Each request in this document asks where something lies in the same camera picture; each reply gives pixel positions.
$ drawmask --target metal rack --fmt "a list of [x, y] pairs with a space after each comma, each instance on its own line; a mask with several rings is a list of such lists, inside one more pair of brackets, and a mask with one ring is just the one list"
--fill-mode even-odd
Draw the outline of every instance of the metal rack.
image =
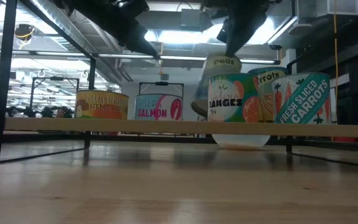
[[[34, 14], [39, 16], [49, 26], [54, 28], [58, 34], [64, 37], [69, 43], [76, 47], [85, 57], [90, 59], [89, 90], [94, 90], [94, 78], [96, 70], [96, 59], [93, 54], [87, 52], [78, 45], [69, 35], [59, 26], [52, 22], [42, 13], [30, 0], [20, 0], [23, 5], [28, 7]], [[16, 20], [16, 9], [18, 0], [6, 1], [6, 13], [1, 46], [0, 59], [0, 162], [12, 162], [22, 159], [31, 159], [41, 156], [49, 156], [65, 152], [73, 152], [89, 149], [91, 142], [90, 131], [128, 131], [128, 132], [175, 132], [175, 133], [214, 133], [214, 134], [270, 134], [287, 136], [287, 154], [290, 156], [303, 156], [312, 159], [320, 159], [329, 162], [337, 162], [352, 166], [356, 163], [346, 161], [335, 161], [327, 158], [308, 156], [294, 153], [292, 151], [293, 136], [352, 136], [358, 137], [358, 126], [313, 126], [313, 130], [307, 124], [242, 124], [242, 123], [198, 123], [198, 122], [171, 122], [171, 121], [127, 121], [127, 120], [90, 120], [90, 119], [48, 119], [48, 118], [5, 118], [7, 93], [9, 89], [9, 72], [11, 71], [11, 58], [13, 53], [14, 29]], [[304, 55], [298, 57], [288, 64], [291, 71], [292, 65], [305, 58]], [[62, 152], [53, 152], [36, 156], [20, 157], [15, 159], [1, 160], [1, 144], [3, 131], [11, 130], [67, 130], [85, 131], [81, 138], [84, 139], [84, 148], [73, 149]]]
[[[2, 46], [1, 46], [1, 59], [0, 59], [0, 162], [11, 162], [21, 159], [31, 159], [40, 156], [49, 156], [53, 154], [59, 154], [64, 152], [73, 152], [89, 148], [90, 146], [90, 132], [85, 134], [85, 145], [81, 149], [73, 149], [62, 152], [53, 152], [37, 156], [27, 156], [15, 159], [6, 159], [1, 160], [1, 146], [2, 146], [2, 137], [5, 127], [5, 108], [7, 101], [7, 94], [9, 89], [9, 73], [11, 71], [11, 58], [13, 51], [14, 43], [14, 31], [16, 23], [16, 9], [17, 9], [18, 0], [8, 0], [6, 1], [5, 8], [5, 18], [4, 18], [4, 29], [2, 32]], [[71, 45], [76, 47], [85, 57], [91, 60], [91, 68], [89, 71], [89, 89], [94, 89], [94, 76], [96, 71], [96, 60], [92, 57], [85, 49], [83, 49], [79, 44], [77, 44], [69, 35], [67, 35], [59, 26], [52, 22], [40, 9], [37, 8], [30, 0], [21, 0], [21, 3], [28, 7], [35, 15], [40, 17], [45, 23], [51, 26], [59, 35], [64, 37]]]

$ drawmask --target carrot illustration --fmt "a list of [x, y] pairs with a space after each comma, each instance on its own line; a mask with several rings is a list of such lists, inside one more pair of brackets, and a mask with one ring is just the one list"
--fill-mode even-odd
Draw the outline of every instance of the carrot illustration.
[[285, 102], [288, 101], [291, 95], [292, 95], [291, 86], [290, 86], [290, 82], [288, 82], [287, 91], [285, 92]]
[[324, 102], [324, 107], [326, 108], [326, 116], [327, 116], [327, 121], [329, 121], [330, 118], [330, 112], [331, 112], [331, 108], [329, 106], [329, 98], [327, 98], [327, 100]]
[[323, 108], [320, 108], [320, 110], [317, 111], [317, 119], [314, 119], [313, 121], [317, 124], [321, 124], [324, 120], [320, 118], [320, 115], [323, 114]]
[[280, 112], [281, 110], [281, 101], [283, 99], [283, 93], [279, 92], [278, 89], [281, 87], [280, 84], [276, 84], [274, 86], [274, 88], [277, 90], [277, 92], [274, 94], [275, 95], [275, 99], [276, 99], [276, 112], [277, 114]]

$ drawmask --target food can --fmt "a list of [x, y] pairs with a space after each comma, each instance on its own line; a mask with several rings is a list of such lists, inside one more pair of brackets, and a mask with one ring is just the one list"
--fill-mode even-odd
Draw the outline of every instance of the food can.
[[[208, 121], [259, 122], [258, 77], [236, 73], [209, 79]], [[213, 134], [225, 149], [254, 150], [266, 144], [270, 136]]]
[[259, 78], [259, 122], [273, 122], [273, 89], [272, 81], [288, 75], [283, 67], [256, 68], [248, 72]]
[[195, 100], [191, 104], [193, 111], [201, 116], [208, 112], [208, 80], [215, 75], [241, 72], [242, 64], [237, 57], [227, 57], [224, 54], [209, 55], [204, 62], [203, 72], [198, 84]]
[[75, 117], [127, 119], [128, 99], [126, 95], [109, 91], [78, 91]]
[[167, 94], [144, 94], [135, 97], [135, 119], [181, 121], [183, 100]]
[[275, 123], [331, 124], [329, 78], [300, 73], [272, 81]]
[[208, 121], [259, 121], [258, 77], [236, 73], [209, 79]]

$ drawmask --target wooden shelf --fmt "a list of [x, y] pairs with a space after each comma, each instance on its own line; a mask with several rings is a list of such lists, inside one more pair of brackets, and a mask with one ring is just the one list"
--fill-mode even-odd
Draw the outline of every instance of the wooden shelf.
[[258, 134], [358, 138], [356, 125], [214, 123], [196, 121], [138, 121], [119, 119], [6, 118], [5, 130], [122, 131], [177, 134]]

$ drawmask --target black metal rod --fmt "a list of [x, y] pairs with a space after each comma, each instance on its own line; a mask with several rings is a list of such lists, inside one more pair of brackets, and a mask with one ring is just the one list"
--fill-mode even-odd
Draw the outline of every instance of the black metal rod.
[[347, 161], [340, 161], [340, 160], [334, 160], [334, 159], [327, 159], [324, 157], [319, 157], [319, 156], [310, 156], [310, 155], [305, 155], [305, 154], [300, 154], [300, 153], [290, 153], [293, 156], [301, 156], [301, 157], [306, 157], [306, 158], [310, 158], [310, 159], [319, 159], [321, 161], [327, 161], [327, 162], [335, 162], [338, 164], [345, 164], [345, 165], [350, 165], [350, 166], [356, 166], [358, 167], [358, 163], [356, 162], [347, 162]]
[[30, 109], [32, 110], [32, 102], [34, 101], [34, 90], [35, 90], [35, 81], [37, 78], [32, 79], [31, 83], [31, 95], [30, 95]]
[[51, 153], [46, 153], [46, 154], [41, 154], [41, 155], [26, 156], [26, 157], [14, 158], [14, 159], [6, 159], [6, 160], [0, 161], [0, 162], [1, 163], [2, 162], [17, 162], [17, 161], [22, 161], [22, 160], [25, 160], [25, 159], [34, 159], [34, 158], [38, 158], [38, 157], [42, 157], [42, 156], [52, 156], [52, 155], [63, 154], [63, 153], [68, 153], [68, 152], [82, 151], [82, 150], [86, 150], [86, 149], [87, 148], [71, 149], [71, 150], [60, 151], [60, 152], [51, 152]]
[[35, 6], [31, 0], [20, 0], [23, 5], [29, 8], [35, 15], [37, 15], [41, 20], [43, 20], [46, 24], [52, 27], [59, 35], [61, 35], [64, 39], [66, 39], [72, 46], [78, 49], [81, 53], [83, 53], [88, 58], [93, 58], [91, 54], [89, 54], [83, 47], [81, 47], [77, 42], [75, 42], [65, 31], [63, 31], [58, 25], [56, 25], [53, 21], [51, 21], [37, 6]]
[[288, 154], [292, 153], [292, 144], [293, 144], [293, 137], [292, 136], [287, 136], [287, 140], [286, 140], [286, 150]]
[[[89, 70], [88, 80], [89, 80], [89, 90], [94, 90], [94, 76], [96, 73], [96, 59], [91, 58], [91, 68]], [[85, 132], [85, 148], [91, 147], [91, 132]]]
[[5, 111], [7, 93], [9, 91], [9, 77], [11, 72], [13, 40], [16, 23], [17, 0], [6, 1], [4, 29], [2, 32], [1, 56], [0, 56], [0, 158], [1, 139], [5, 127]]

